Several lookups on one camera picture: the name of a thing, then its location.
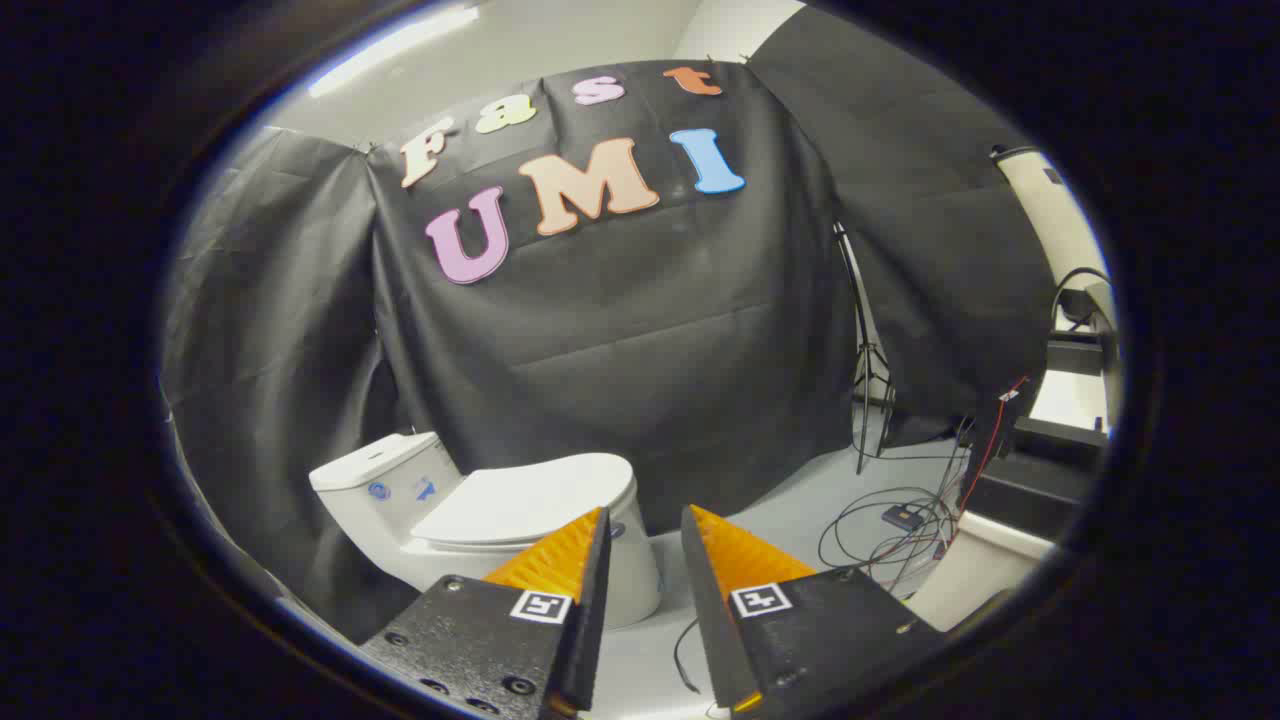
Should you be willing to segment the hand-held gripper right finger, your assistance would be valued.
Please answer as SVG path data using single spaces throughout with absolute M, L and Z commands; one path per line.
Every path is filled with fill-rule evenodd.
M 846 719 L 945 644 L 856 568 L 817 571 L 696 505 L 681 543 L 716 702 L 733 719 Z

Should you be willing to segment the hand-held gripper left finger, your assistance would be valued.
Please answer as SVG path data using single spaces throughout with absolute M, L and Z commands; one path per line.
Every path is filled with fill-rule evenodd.
M 463 719 L 576 719 L 594 705 L 611 551 L 609 514 L 589 510 L 484 578 L 442 577 L 361 650 Z

